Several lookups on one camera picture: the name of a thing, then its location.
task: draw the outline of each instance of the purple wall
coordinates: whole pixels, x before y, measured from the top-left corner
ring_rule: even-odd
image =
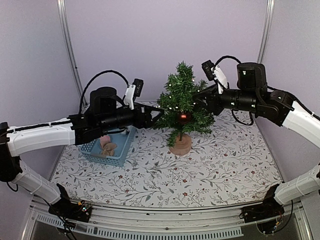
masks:
[[[0,3],[0,122],[24,126],[74,114],[79,97],[65,48],[56,0],[2,0]],[[44,177],[61,147],[23,154]],[[31,202],[0,182],[0,239],[17,240]]]
[[[256,61],[267,1],[234,0],[68,0],[66,12],[83,85],[98,72],[113,69],[144,80],[141,100],[156,100],[178,62],[194,65],[205,79],[201,63],[223,55]],[[221,63],[236,86],[236,62]],[[116,87],[124,82],[112,74],[92,84]]]
[[[268,85],[296,95],[320,114],[320,2],[275,1],[264,64]],[[320,149],[300,135],[265,119],[258,125],[286,181],[320,162]],[[320,239],[317,192],[302,198],[314,239]]]

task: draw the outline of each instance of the floral tablecloth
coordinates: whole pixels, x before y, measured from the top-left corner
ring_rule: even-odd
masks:
[[[238,118],[248,122],[245,112]],[[215,117],[212,134],[191,133],[185,156],[169,152],[170,130],[138,130],[124,167],[86,160],[67,146],[52,182],[71,198],[154,208],[224,206],[262,200],[281,182],[276,164],[256,124],[237,123],[229,110]]]

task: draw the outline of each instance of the blue plastic bin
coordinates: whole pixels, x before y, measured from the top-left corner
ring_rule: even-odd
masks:
[[[112,143],[115,143],[117,147],[114,149],[113,156],[101,155],[102,148],[100,146],[100,139],[93,140],[92,142],[83,144],[79,147],[80,152],[89,161],[108,164],[112,166],[123,167],[126,161],[126,157],[131,145],[132,140],[136,134],[136,128],[131,126],[128,134],[110,134]]]

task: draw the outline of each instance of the floral pattern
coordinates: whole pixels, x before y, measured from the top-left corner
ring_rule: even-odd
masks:
[[[237,112],[248,122],[248,114]],[[262,200],[280,183],[276,164],[256,124],[236,122],[229,110],[215,117],[212,134],[191,133],[192,148],[175,156],[169,129],[139,129],[124,167],[86,160],[67,146],[52,182],[73,199],[155,208],[223,206]]]

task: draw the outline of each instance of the green artificial tree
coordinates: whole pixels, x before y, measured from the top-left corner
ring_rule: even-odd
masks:
[[[173,129],[167,139],[167,146],[173,147],[176,138],[182,140],[184,133],[198,132],[210,134],[210,126],[214,123],[214,115],[206,109],[198,107],[194,94],[206,88],[207,83],[194,80],[192,65],[183,61],[176,67],[177,73],[170,74],[164,85],[166,92],[161,93],[157,104],[165,110],[165,114],[155,123],[155,129]]]

